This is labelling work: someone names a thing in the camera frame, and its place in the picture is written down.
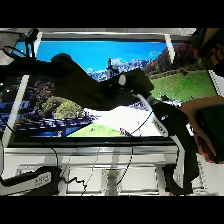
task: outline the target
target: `tv screen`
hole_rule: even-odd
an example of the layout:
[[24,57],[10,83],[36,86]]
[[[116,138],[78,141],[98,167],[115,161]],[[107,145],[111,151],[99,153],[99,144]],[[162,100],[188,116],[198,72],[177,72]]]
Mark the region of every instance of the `tv screen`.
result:
[[[69,54],[98,82],[140,68],[154,85],[152,96],[174,105],[217,95],[209,73],[194,57],[192,46],[173,43],[173,47],[172,63],[164,42],[41,41],[36,56],[49,62],[56,54]],[[16,48],[24,51],[24,43],[18,42]],[[140,102],[111,111],[82,108],[54,96],[54,88],[54,80],[49,77],[29,78],[15,124],[18,132],[33,137],[125,137],[149,116]],[[161,136],[150,120],[133,135]]]

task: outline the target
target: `television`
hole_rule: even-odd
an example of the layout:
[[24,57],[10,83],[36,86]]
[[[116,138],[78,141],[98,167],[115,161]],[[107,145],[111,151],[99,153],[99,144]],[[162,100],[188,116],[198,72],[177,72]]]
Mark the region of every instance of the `television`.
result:
[[[59,53],[69,54],[98,82],[140,68],[154,85],[152,96],[176,106],[190,99],[216,96],[210,75],[194,56],[192,46],[176,40],[172,46],[173,60],[163,39],[42,39],[36,57],[49,62]],[[24,42],[17,42],[16,48],[25,51]],[[21,79],[14,81],[18,86]],[[127,133],[136,130],[149,116],[140,102],[111,111],[82,108],[54,96],[54,88],[54,80],[49,77],[29,77],[14,124],[18,133],[29,138],[12,134],[9,147],[44,147],[38,141],[54,147],[129,146]],[[0,107],[6,99],[7,104],[12,104],[13,97],[4,91]],[[174,144],[161,136],[150,119],[133,136],[133,145]]]

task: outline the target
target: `grass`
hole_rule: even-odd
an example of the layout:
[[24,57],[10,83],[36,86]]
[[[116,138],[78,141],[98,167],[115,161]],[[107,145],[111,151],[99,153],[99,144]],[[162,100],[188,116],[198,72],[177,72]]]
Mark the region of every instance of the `grass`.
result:
[[120,131],[114,130],[112,128],[108,128],[101,124],[90,124],[85,128],[82,128],[68,137],[117,137],[123,136],[120,134]]
[[217,96],[211,78],[206,70],[190,71],[187,75],[170,75],[151,80],[154,85],[152,96],[160,98],[160,93],[171,99],[186,101],[192,96],[202,98]]

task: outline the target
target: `sky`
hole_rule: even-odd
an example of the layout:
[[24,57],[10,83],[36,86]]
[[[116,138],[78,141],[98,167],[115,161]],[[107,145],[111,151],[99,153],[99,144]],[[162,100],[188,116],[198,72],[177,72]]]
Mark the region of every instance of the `sky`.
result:
[[[16,47],[25,50],[24,43]],[[156,59],[166,48],[159,42],[118,42],[118,41],[41,41],[37,59],[50,61],[59,53],[67,53],[85,71],[95,71],[107,67],[108,58],[117,62],[131,62],[133,59]]]

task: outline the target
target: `mountain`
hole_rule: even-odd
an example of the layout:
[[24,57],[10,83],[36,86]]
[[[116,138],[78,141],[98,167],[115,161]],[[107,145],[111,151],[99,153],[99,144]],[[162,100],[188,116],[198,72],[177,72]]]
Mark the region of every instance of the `mountain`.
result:
[[[136,60],[136,59],[133,59],[131,62],[121,62],[120,58],[112,59],[112,65],[118,67],[120,73],[128,72],[136,68],[142,69],[150,62],[151,62],[150,60]],[[86,72],[89,76],[91,76],[92,78],[96,79],[99,82],[107,79],[106,69],[94,71],[94,69],[89,68]]]

